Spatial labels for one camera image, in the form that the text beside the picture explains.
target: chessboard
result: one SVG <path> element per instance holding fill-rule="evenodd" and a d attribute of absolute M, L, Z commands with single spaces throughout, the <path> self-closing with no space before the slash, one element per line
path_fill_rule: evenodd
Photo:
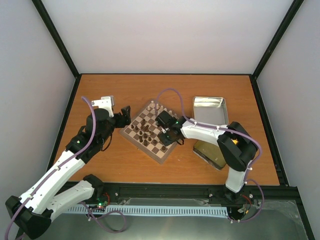
<path fill-rule="evenodd" d="M 131 118 L 131 124 L 120 130 L 120 134 L 159 164 L 163 164 L 177 143 L 164 146 L 160 142 L 158 134 L 161 133 L 161 127 L 156 125 L 155 105 L 155 100 L 149 101 L 136 116 Z M 156 107 L 157 114 L 166 111 L 171 116 L 179 118 L 172 109 L 161 103 L 157 103 Z"/>

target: purple tube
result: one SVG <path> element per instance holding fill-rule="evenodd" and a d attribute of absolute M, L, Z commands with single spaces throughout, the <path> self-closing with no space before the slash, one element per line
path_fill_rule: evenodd
<path fill-rule="evenodd" d="M 246 220 L 240 220 L 239 223 L 247 223 L 253 219 L 255 219 L 259 214 L 260 212 L 262 211 L 262 208 L 264 206 L 264 203 L 265 203 L 265 195 L 264 195 L 264 192 L 262 191 L 260 185 L 253 179 L 248 179 L 247 180 L 248 182 L 254 182 L 255 185 L 258 187 L 258 189 L 260 190 L 260 193 L 261 193 L 261 198 L 262 198 L 262 201 L 261 201 L 261 206 L 259 208 L 259 210 L 256 212 L 255 215 L 253 215 L 252 217 L 250 217 L 249 219 L 246 219 Z"/>
<path fill-rule="evenodd" d="M 126 219 L 125 215 L 124 215 L 122 212 L 117 211 L 117 210 L 114 210 L 114 211 L 110 211 L 110 212 L 108 212 L 108 213 L 106 213 L 106 214 L 104 214 L 104 215 L 96 218 L 96 217 L 94 216 L 92 210 L 90 210 L 90 208 L 86 205 L 85 202 L 82 201 L 82 202 L 80 202 L 80 204 L 82 204 L 82 205 L 87 209 L 88 214 L 91 216 L 91 218 L 92 218 L 103 230 L 105 230 L 106 232 L 111 233 L 111 234 L 118 234 L 118 233 L 121 233 L 121 232 L 123 232 L 124 230 L 126 230 L 126 228 L 127 228 L 127 219 Z M 107 217 L 107 216 L 109 216 L 110 214 L 113 214 L 113 213 L 120 214 L 121 217 L 123 218 L 124 224 L 123 224 L 123 227 L 122 227 L 120 230 L 111 230 L 111 229 L 107 228 L 106 226 L 102 225 L 102 224 L 98 221 L 99 219 L 103 219 L 103 218 L 105 218 L 105 217 Z"/>
<path fill-rule="evenodd" d="M 163 94 L 164 92 L 168 91 L 168 90 L 171 90 L 171 91 L 174 91 L 179 99 L 180 99 L 180 103 L 181 103 L 181 111 L 182 111 L 182 116 L 185 118 L 185 120 L 187 120 L 189 123 L 192 123 L 192 124 L 195 124 L 194 121 L 190 120 L 189 118 L 187 118 L 186 114 L 185 114 L 185 106 L 184 106 L 184 101 L 182 99 L 182 96 L 181 94 L 174 88 L 171 88 L 171 87 L 168 87 L 164 90 L 162 90 L 158 96 L 156 97 L 156 100 L 155 100 L 155 105 L 154 105 L 154 111 L 155 111 L 155 115 L 157 116 L 158 115 L 158 111 L 157 111 L 157 103 L 159 102 L 159 98 L 161 96 L 161 94 Z M 204 128 L 210 128 L 210 129 L 214 129 L 214 130 L 217 130 L 217 127 L 214 126 L 214 125 L 211 125 L 211 124 L 205 124 L 205 123 L 202 123 L 202 122 L 196 122 L 196 125 L 197 126 L 200 126 L 200 127 L 204 127 Z M 247 168 L 251 168 L 252 165 L 261 157 L 262 155 L 262 147 L 261 145 L 256 141 L 254 140 L 252 137 L 246 135 L 246 134 L 243 134 L 242 132 L 239 132 L 239 131 L 235 131 L 235 130 L 232 130 L 232 129 L 228 129 L 228 128 L 224 128 L 224 127 L 220 127 L 219 130 L 221 131 L 225 131 L 225 132 L 229 132 L 229 133 L 232 133 L 232 134 L 237 134 L 239 136 L 242 136 L 244 138 L 247 138 L 249 139 L 250 141 L 252 141 L 256 147 L 259 149 L 259 154 L 256 156 L 256 158 L 254 158 L 254 160 L 252 160 L 252 162 L 250 164 L 248 164 Z M 245 176 L 244 176 L 244 180 L 247 179 L 247 176 L 248 176 L 248 171 L 246 171 L 245 173 Z"/>
<path fill-rule="evenodd" d="M 91 144 L 92 140 L 95 137 L 95 133 L 96 133 L 96 115 L 95 115 L 95 111 L 94 108 L 92 107 L 91 102 L 85 97 L 82 96 L 81 99 L 83 101 L 85 101 L 91 111 L 92 114 L 92 121 L 93 121 L 93 127 L 92 127 L 92 133 L 91 133 L 91 137 L 89 139 L 89 141 L 87 142 L 87 144 L 80 149 L 78 152 L 76 152 L 74 155 L 70 156 L 67 160 L 63 161 L 58 167 L 61 168 L 63 165 L 65 165 L 66 163 L 68 163 L 71 159 L 75 158 L 76 156 L 78 156 L 79 154 L 83 153 Z M 36 186 L 36 188 L 32 191 L 32 193 L 30 194 L 31 196 L 33 196 L 34 194 L 36 194 L 36 192 L 41 188 L 41 186 L 57 171 L 57 169 L 53 169 L 39 184 L 38 186 Z M 23 203 L 22 205 L 18 208 L 18 210 L 15 212 L 15 214 L 12 216 L 11 221 L 8 225 L 8 227 L 5 230 L 5 234 L 4 234 L 4 240 L 9 240 L 9 232 L 10 229 L 12 227 L 12 225 L 15 222 L 16 217 L 18 216 L 18 214 L 21 212 L 21 210 L 23 209 L 23 207 L 29 202 L 31 198 L 28 197 Z"/>

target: white bracket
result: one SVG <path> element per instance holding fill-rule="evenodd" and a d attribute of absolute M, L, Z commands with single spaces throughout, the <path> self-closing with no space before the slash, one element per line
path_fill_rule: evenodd
<path fill-rule="evenodd" d="M 111 118 L 114 117 L 114 112 L 112 107 L 115 105 L 114 96 L 102 96 L 99 100 L 91 101 L 93 107 L 98 107 L 100 109 L 105 109 L 109 112 Z"/>

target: cable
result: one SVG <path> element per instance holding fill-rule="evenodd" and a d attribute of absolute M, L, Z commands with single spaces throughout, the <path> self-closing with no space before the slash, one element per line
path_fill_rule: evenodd
<path fill-rule="evenodd" d="M 247 196 L 245 196 L 245 195 L 241 195 L 244 199 L 246 199 L 246 201 L 247 201 L 247 203 L 249 204 L 249 208 L 247 209 L 248 211 L 249 211 L 249 209 L 251 208 L 251 200 L 250 200 L 250 198 L 248 198 Z"/>
<path fill-rule="evenodd" d="M 96 133 L 96 115 L 95 115 L 95 111 L 94 108 L 92 107 L 91 102 L 85 97 L 82 96 L 81 99 L 86 102 L 90 108 L 91 114 L 92 114 L 92 121 L 93 121 L 93 126 L 92 126 L 92 133 L 91 133 L 91 137 L 89 139 L 89 141 L 87 142 L 87 144 L 80 149 L 78 152 L 76 152 L 75 154 L 73 154 L 72 156 L 70 156 L 67 160 L 63 161 L 58 168 L 60 169 L 63 165 L 65 165 L 66 163 L 68 163 L 71 159 L 74 159 L 75 157 L 77 157 L 79 154 L 83 153 L 91 144 L 92 140 L 95 137 L 95 133 Z M 32 191 L 32 193 L 30 194 L 30 196 L 32 197 L 33 195 L 36 194 L 36 192 L 41 188 L 41 186 L 57 171 L 57 169 L 53 169 L 40 183 L 38 186 L 36 186 L 36 188 Z M 10 229 L 12 227 L 12 225 L 14 224 L 18 214 L 21 212 L 21 210 L 24 208 L 24 206 L 29 202 L 31 198 L 28 197 L 22 204 L 21 206 L 18 208 L 18 210 L 14 213 L 14 215 L 11 218 L 11 221 L 8 225 L 8 227 L 5 230 L 5 234 L 4 234 L 4 240 L 9 240 L 9 232 Z"/>
<path fill-rule="evenodd" d="M 180 94 L 176 89 L 174 89 L 174 88 L 172 88 L 172 87 L 168 87 L 168 88 L 162 90 L 162 91 L 158 94 L 158 96 L 156 97 L 156 99 L 155 99 L 155 105 L 154 105 L 154 112 L 155 112 L 155 115 L 156 115 L 156 116 L 158 115 L 158 114 L 157 114 L 157 113 L 158 113 L 158 111 L 157 111 L 157 103 L 159 102 L 159 98 L 160 98 L 161 94 L 163 94 L 164 92 L 169 91 L 169 90 L 174 91 L 174 92 L 178 95 L 178 97 L 179 97 L 179 99 L 180 99 L 180 104 L 181 104 L 182 116 L 185 118 L 186 121 L 188 121 L 189 123 L 192 123 L 192 124 L 194 124 L 194 125 L 203 127 L 203 128 L 210 128 L 210 129 L 217 130 L 217 126 L 215 126 L 215 125 L 205 124 L 205 123 L 203 123 L 203 122 L 194 122 L 194 121 L 190 120 L 189 118 L 187 118 L 187 116 L 186 116 L 186 114 L 185 114 L 185 107 L 184 107 L 184 101 L 183 101 L 183 99 L 182 99 L 182 96 L 181 96 L 181 94 Z M 219 127 L 219 130 L 225 131 L 225 132 L 229 132 L 229 133 L 232 133 L 232 134 L 237 134 L 237 135 L 239 135 L 239 136 L 242 136 L 242 137 L 244 137 L 244 138 L 247 138 L 247 139 L 249 139 L 251 142 L 253 142 L 253 143 L 256 145 L 256 147 L 259 149 L 259 154 L 251 161 L 250 164 L 248 164 L 248 166 L 247 166 L 248 169 L 250 169 L 250 168 L 252 167 L 252 165 L 261 157 L 262 152 L 263 152 L 263 151 L 262 151 L 262 147 L 261 147 L 261 145 L 260 145 L 256 140 L 254 140 L 252 137 L 250 137 L 250 136 L 248 136 L 248 135 L 246 135 L 246 134 L 244 134 L 244 133 L 242 133 L 242 132 L 235 131 L 235 130 L 228 129 L 228 128 L 224 128 L 224 127 Z M 244 180 L 247 179 L 248 173 L 249 173 L 249 171 L 246 171 L 246 173 L 245 173 L 245 175 L 244 175 Z M 262 207 L 263 207 L 263 204 L 264 204 L 264 202 L 265 202 L 265 196 L 264 196 L 264 193 L 263 193 L 261 187 L 259 186 L 259 184 L 258 184 L 255 180 L 253 180 L 253 179 L 247 179 L 246 181 L 247 181 L 247 182 L 250 182 L 250 181 L 251 181 L 251 182 L 254 182 L 254 183 L 256 184 L 256 186 L 259 188 L 259 190 L 260 190 L 260 192 L 261 192 L 261 196 L 262 196 L 262 203 L 261 203 L 261 207 L 259 208 L 258 212 L 257 212 L 254 216 L 252 216 L 251 218 L 241 221 L 242 223 L 248 222 L 249 220 L 252 220 L 252 219 L 254 219 L 256 216 L 258 216 L 258 215 L 260 214 L 260 212 L 261 212 L 261 210 L 262 210 Z"/>
<path fill-rule="evenodd" d="M 108 145 L 105 147 L 105 149 L 102 149 L 102 148 L 103 148 L 103 146 L 101 147 L 101 152 L 104 152 L 105 150 L 107 150 L 107 149 L 108 149 L 108 147 L 109 147 L 109 146 L 110 146 L 110 144 L 111 144 L 111 141 L 112 141 L 112 134 L 110 135 L 109 143 L 108 143 Z"/>
<path fill-rule="evenodd" d="M 246 222 L 249 222 L 249 221 L 255 219 L 255 218 L 261 213 L 261 210 L 262 210 L 262 208 L 263 208 L 263 206 L 264 206 L 264 203 L 265 203 L 265 195 L 264 195 L 264 192 L 262 191 L 260 185 L 259 185 L 255 180 L 253 180 L 253 179 L 248 179 L 247 182 L 254 182 L 254 184 L 255 184 L 255 185 L 258 187 L 258 189 L 260 190 L 261 198 L 262 198 L 262 200 L 261 200 L 261 206 L 260 206 L 260 208 L 258 209 L 258 211 L 256 212 L 255 215 L 253 215 L 252 217 L 250 217 L 249 219 L 246 219 L 246 220 L 238 220 L 238 221 L 237 221 L 238 223 L 246 223 Z M 229 216 L 227 216 L 227 218 L 231 221 L 231 223 L 233 222 L 233 220 L 232 220 Z"/>
<path fill-rule="evenodd" d="M 21 240 L 21 239 L 23 239 L 23 238 L 25 238 L 27 236 L 27 234 L 22 234 L 21 236 L 19 236 L 18 238 L 16 238 L 15 240 Z"/>
<path fill-rule="evenodd" d="M 85 202 L 82 201 L 82 202 L 80 202 L 80 204 L 82 204 L 87 209 L 88 214 L 91 216 L 91 218 L 106 232 L 111 233 L 111 234 L 117 234 L 117 233 L 121 233 L 124 230 L 126 230 L 126 228 L 127 228 L 127 219 L 126 219 L 125 215 L 122 212 L 114 210 L 114 211 L 110 211 L 110 212 L 108 212 L 108 213 L 106 213 L 106 214 L 104 214 L 104 215 L 102 215 L 100 217 L 95 217 L 93 212 L 92 212 L 92 210 L 86 205 Z M 102 225 L 99 222 L 100 219 L 103 219 L 103 218 L 109 216 L 110 214 L 114 214 L 114 213 L 120 214 L 121 217 L 123 218 L 124 224 L 123 224 L 123 227 L 120 230 L 111 230 L 111 229 L 109 229 L 108 227 Z"/>
<path fill-rule="evenodd" d="M 217 130 L 217 126 L 215 126 L 215 125 L 206 124 L 206 123 L 203 123 L 203 122 L 196 122 L 196 123 L 195 123 L 194 121 L 192 121 L 192 120 L 190 120 L 189 118 L 187 118 L 187 116 L 186 116 L 186 114 L 185 114 L 184 101 L 183 101 L 183 99 L 182 99 L 181 94 L 180 94 L 176 89 L 171 88 L 171 87 L 168 87 L 168 88 L 162 90 L 162 91 L 158 94 L 158 96 L 156 97 L 156 99 L 155 99 L 155 105 L 154 105 L 154 111 L 155 111 L 155 115 L 156 115 L 156 116 L 158 115 L 158 114 L 157 114 L 157 113 L 158 113 L 158 111 L 157 111 L 157 103 L 159 102 L 159 98 L 160 98 L 161 94 L 163 94 L 164 92 L 169 91 L 169 90 L 174 91 L 174 92 L 178 95 L 178 97 L 179 97 L 179 99 L 180 99 L 180 103 L 181 103 L 182 115 L 183 115 L 183 117 L 185 118 L 186 121 L 188 121 L 189 123 L 192 123 L 192 124 L 194 124 L 194 125 L 203 127 L 203 128 L 210 128 L 210 129 Z M 229 132 L 229 133 L 232 133 L 232 134 L 237 134 L 237 135 L 239 135 L 239 136 L 242 136 L 242 137 L 244 137 L 244 138 L 247 138 L 247 139 L 249 139 L 250 141 L 252 141 L 252 142 L 257 146 L 257 148 L 259 149 L 259 154 L 258 154 L 258 156 L 256 156 L 255 159 L 253 159 L 253 160 L 251 161 L 251 163 L 248 164 L 248 166 L 247 166 L 248 169 L 250 169 L 250 168 L 252 167 L 252 165 L 261 157 L 261 155 L 262 155 L 262 147 L 261 147 L 261 145 L 260 145 L 256 140 L 254 140 L 252 137 L 250 137 L 250 136 L 248 136 L 248 135 L 246 135 L 246 134 L 244 134 L 244 133 L 242 133 L 242 132 L 235 131 L 235 130 L 228 129 L 228 128 L 224 128 L 224 127 L 219 127 L 219 130 L 225 131 L 225 132 Z M 249 171 L 246 171 L 246 173 L 245 173 L 245 175 L 244 175 L 244 179 L 247 178 L 248 173 L 249 173 Z"/>

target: gray floor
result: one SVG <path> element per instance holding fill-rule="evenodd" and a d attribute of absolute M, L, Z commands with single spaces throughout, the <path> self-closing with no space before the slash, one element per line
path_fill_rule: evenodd
<path fill-rule="evenodd" d="M 247 223 L 233 223 L 212 217 L 127 216 L 128 229 L 105 232 L 84 215 L 62 214 L 40 240 L 307 240 L 300 218 L 292 206 L 266 205 L 260 216 Z M 102 220 L 120 229 L 123 219 L 109 216 Z"/>

